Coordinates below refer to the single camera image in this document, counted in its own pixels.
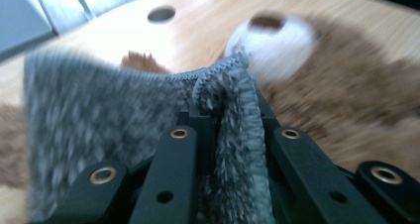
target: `round hole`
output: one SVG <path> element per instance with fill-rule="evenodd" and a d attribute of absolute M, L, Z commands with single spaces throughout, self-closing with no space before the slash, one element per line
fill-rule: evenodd
<path fill-rule="evenodd" d="M 149 15 L 148 20 L 152 23 L 162 23 L 170 20 L 175 16 L 175 9 L 171 6 L 161 6 L 153 9 Z"/>
<path fill-rule="evenodd" d="M 173 192 L 162 191 L 157 195 L 157 201 L 160 203 L 169 203 L 173 200 Z"/>
<path fill-rule="evenodd" d="M 281 135 L 283 135 L 283 137 L 286 137 L 288 139 L 299 139 L 300 138 L 300 134 L 294 130 L 291 129 L 286 129 L 283 130 L 281 132 Z"/>
<path fill-rule="evenodd" d="M 401 176 L 390 168 L 373 167 L 370 172 L 377 179 L 389 184 L 400 184 L 402 182 Z"/>
<path fill-rule="evenodd" d="M 173 130 L 170 135 L 175 139 L 182 139 L 188 136 L 188 131 L 185 129 L 176 129 Z"/>
<path fill-rule="evenodd" d="M 99 168 L 90 175 L 90 182 L 93 184 L 104 184 L 117 175 L 117 170 L 112 167 Z"/>
<path fill-rule="evenodd" d="M 333 198 L 334 201 L 340 202 L 340 203 L 347 203 L 348 199 L 347 196 L 341 192 L 330 192 L 331 198 Z"/>

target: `brass ring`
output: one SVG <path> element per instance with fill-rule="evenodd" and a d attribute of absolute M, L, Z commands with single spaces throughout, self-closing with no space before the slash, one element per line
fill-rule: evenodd
<path fill-rule="evenodd" d="M 103 171 L 109 171 L 110 173 L 107 176 L 103 176 L 103 177 L 99 176 L 98 174 Z M 99 168 L 95 172 L 93 172 L 90 175 L 89 180 L 93 184 L 104 184 L 114 179 L 115 176 L 117 176 L 117 170 L 115 168 L 105 167 L 105 168 Z"/>
<path fill-rule="evenodd" d="M 188 137 L 188 130 L 185 129 L 175 129 L 173 130 L 170 135 L 174 138 L 174 139 L 183 139 Z"/>
<path fill-rule="evenodd" d="M 283 130 L 281 132 L 281 135 L 283 135 L 283 137 L 288 138 L 288 139 L 299 139 L 300 138 L 300 134 L 292 129 L 286 129 Z"/>
<path fill-rule="evenodd" d="M 401 176 L 390 168 L 373 167 L 370 169 L 370 172 L 377 179 L 389 184 L 400 184 L 402 182 Z M 390 177 L 383 175 L 383 172 L 389 174 Z"/>

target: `gray towel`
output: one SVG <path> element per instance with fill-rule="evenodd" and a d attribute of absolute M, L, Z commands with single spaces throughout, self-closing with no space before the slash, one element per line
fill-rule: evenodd
<path fill-rule="evenodd" d="M 152 156 L 161 132 L 192 103 L 222 114 L 217 180 L 208 187 L 215 223 L 274 223 L 263 124 L 247 59 L 171 75 L 106 67 L 70 51 L 34 52 L 25 63 L 32 221 L 49 218 L 76 177 L 95 163 L 128 168 Z"/>

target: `brown plush toy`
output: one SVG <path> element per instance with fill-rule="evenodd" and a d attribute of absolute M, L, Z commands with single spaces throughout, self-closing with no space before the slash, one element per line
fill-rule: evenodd
<path fill-rule="evenodd" d="M 296 69 L 284 75 L 288 65 L 272 62 L 256 74 L 277 120 L 307 132 L 343 168 L 355 171 L 361 162 L 383 161 L 420 180 L 420 61 L 387 61 L 380 46 L 351 26 L 320 17 L 304 21 L 316 37 L 300 55 L 304 59 L 289 59 Z M 255 17 L 253 23 L 287 29 L 284 18 L 272 15 Z M 234 46 L 249 54 L 253 72 L 259 51 Z M 276 47 L 269 51 L 288 48 Z M 151 56 L 136 53 L 125 56 L 122 66 L 169 72 Z M 281 76 L 263 80 L 264 73 Z M 27 187 L 25 157 L 23 109 L 0 106 L 0 185 Z"/>

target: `brown nose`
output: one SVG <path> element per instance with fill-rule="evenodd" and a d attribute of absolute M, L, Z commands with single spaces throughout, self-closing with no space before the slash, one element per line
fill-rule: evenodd
<path fill-rule="evenodd" d="M 250 27 L 272 28 L 280 30 L 283 27 L 281 19 L 267 15 L 256 15 L 252 17 Z"/>

